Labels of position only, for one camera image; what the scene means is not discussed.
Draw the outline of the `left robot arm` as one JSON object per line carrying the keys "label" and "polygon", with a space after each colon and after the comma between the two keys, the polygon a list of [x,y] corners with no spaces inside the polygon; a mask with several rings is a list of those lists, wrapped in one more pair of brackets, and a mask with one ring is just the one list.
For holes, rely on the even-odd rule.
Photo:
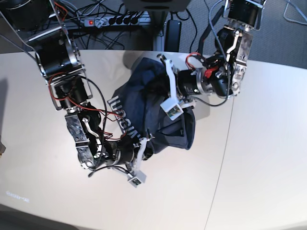
{"label": "left robot arm", "polygon": [[202,94],[215,94],[225,103],[240,94],[247,70],[253,35],[259,30],[264,0],[218,0],[208,8],[208,26],[197,52],[185,60],[186,70],[173,68],[175,85],[168,75],[154,77],[148,91],[171,96],[171,90],[181,100],[196,99]]}

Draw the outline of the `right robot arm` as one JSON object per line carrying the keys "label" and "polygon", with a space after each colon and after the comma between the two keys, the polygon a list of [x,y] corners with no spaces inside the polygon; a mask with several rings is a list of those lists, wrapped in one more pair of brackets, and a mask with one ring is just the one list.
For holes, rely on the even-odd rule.
{"label": "right robot arm", "polygon": [[[76,43],[69,37],[65,14],[53,0],[3,0],[0,13],[22,43],[33,49],[32,58],[46,81],[57,110],[65,110],[83,168],[96,172],[116,169],[128,177],[140,172],[147,138],[132,140],[123,109],[98,109],[91,105],[91,87]],[[105,133],[111,115],[123,123],[123,134],[110,140]]]}

